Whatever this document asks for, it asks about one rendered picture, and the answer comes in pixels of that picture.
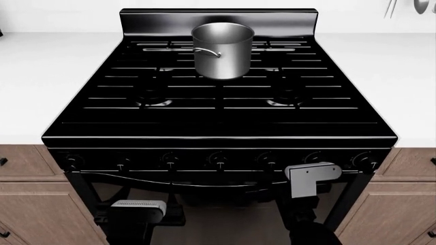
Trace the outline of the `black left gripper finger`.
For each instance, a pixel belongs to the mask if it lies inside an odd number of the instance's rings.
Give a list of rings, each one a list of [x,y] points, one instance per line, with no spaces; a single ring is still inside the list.
[[[168,185],[168,202],[167,202],[167,204],[169,204],[169,205],[177,205],[178,204],[178,201],[177,201],[175,194],[174,194],[174,185],[173,185],[172,181],[170,181],[170,183]]]

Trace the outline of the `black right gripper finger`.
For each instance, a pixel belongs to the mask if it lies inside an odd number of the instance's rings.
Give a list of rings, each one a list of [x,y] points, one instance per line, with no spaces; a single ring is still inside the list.
[[[260,189],[244,193],[245,199],[282,199],[292,194],[290,187],[281,187],[277,189]]]

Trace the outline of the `black stove knob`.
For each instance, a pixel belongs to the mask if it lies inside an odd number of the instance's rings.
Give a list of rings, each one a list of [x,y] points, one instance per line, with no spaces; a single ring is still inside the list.
[[[161,157],[161,167],[168,171],[175,171],[180,161],[179,156],[174,152],[167,152]]]
[[[377,169],[379,161],[372,152],[364,152],[353,158],[352,165],[362,173],[371,174]]]
[[[324,163],[327,162],[328,158],[322,151],[312,152],[304,158],[305,164],[314,164],[314,163]]]
[[[120,172],[128,172],[130,170],[131,159],[129,157],[117,157],[115,163],[117,170]]]
[[[225,167],[227,167],[228,158],[224,154],[224,152],[214,152],[208,157],[208,164],[210,168],[216,171],[224,171]]]
[[[77,154],[69,154],[64,158],[64,171],[66,172],[80,171],[83,165],[83,158]]]
[[[264,171],[274,171],[277,167],[277,155],[273,152],[263,152],[257,157],[257,162]]]

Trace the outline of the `black gas stove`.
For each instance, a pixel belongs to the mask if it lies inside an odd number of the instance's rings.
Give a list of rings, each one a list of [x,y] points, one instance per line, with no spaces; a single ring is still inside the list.
[[[83,158],[80,171],[118,171],[121,156],[131,159],[129,171],[167,171],[167,152],[180,158],[175,171],[213,171],[208,157],[222,151],[224,171],[264,171],[257,157],[273,152],[277,167],[265,172],[284,173],[322,151],[342,175],[322,181],[331,191],[320,196],[315,222],[335,234],[375,174],[359,171],[353,158],[372,152],[378,169],[398,137],[315,40],[317,10],[125,8],[119,15],[120,44],[42,136],[92,216],[100,199],[130,185],[64,171],[69,154]],[[196,71],[191,32],[214,22],[254,30],[243,77],[219,81]],[[174,194],[207,203],[256,201],[244,193],[264,185],[174,187]],[[168,186],[130,187],[128,199],[168,199]]]

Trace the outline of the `wooden base cabinet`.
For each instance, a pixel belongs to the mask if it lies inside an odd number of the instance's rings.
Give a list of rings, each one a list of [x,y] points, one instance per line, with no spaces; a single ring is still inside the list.
[[[394,148],[335,234],[343,245],[436,245],[436,148]]]
[[[0,144],[0,245],[108,245],[47,148]]]

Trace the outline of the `stainless steel stock pot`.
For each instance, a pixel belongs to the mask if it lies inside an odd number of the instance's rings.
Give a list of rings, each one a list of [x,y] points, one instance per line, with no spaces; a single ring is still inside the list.
[[[248,73],[255,32],[231,22],[203,24],[191,32],[194,67],[203,77],[233,80]]]

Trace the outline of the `hanging steel tongs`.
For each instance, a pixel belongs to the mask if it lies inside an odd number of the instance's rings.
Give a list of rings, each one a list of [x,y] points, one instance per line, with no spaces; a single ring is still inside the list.
[[[384,18],[392,18],[398,0],[388,0]]]

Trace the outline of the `hanging steel spoon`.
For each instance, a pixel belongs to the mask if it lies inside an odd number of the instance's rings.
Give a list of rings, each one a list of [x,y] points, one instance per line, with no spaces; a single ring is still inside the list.
[[[430,0],[414,0],[414,9],[418,14],[423,14],[429,6]]]

